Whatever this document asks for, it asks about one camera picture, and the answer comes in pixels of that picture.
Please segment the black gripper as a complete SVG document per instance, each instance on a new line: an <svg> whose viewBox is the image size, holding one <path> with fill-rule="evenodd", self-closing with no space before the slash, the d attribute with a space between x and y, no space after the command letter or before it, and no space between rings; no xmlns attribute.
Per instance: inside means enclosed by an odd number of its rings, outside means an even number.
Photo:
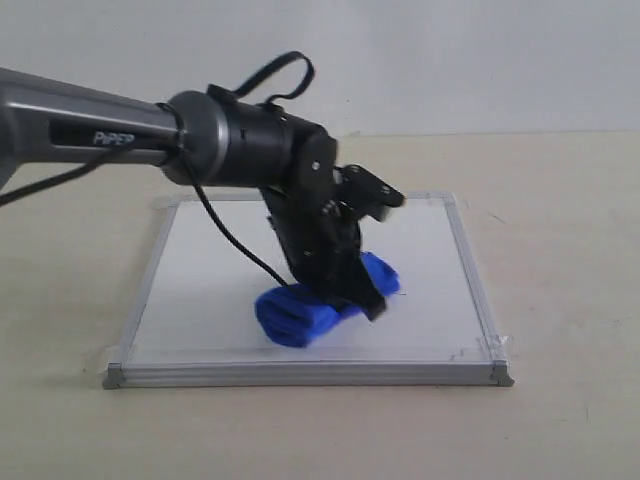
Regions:
<svg viewBox="0 0 640 480"><path fill-rule="evenodd" d="M295 295L307 303L346 308L344 295L370 322L386 310L388 280L384 263L359 253L359 228L337 210L311 212L284 193L268 188L263 200L269 223L289 271L298 282Z"/></svg>

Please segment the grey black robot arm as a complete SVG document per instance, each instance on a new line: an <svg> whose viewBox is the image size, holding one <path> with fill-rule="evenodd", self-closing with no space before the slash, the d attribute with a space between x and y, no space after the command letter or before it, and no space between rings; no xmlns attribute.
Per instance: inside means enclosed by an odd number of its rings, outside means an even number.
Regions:
<svg viewBox="0 0 640 480"><path fill-rule="evenodd" d="M400 205L379 181L338 167L337 141L320 125L274 105L240 102L210 86L147 103L9 69L1 72L1 176L28 163L71 170L2 196L3 204L78 178L105 164L148 164L203 192L258 190L293 277L334 307L370 319L386 301L361 257L359 222Z"/></svg>

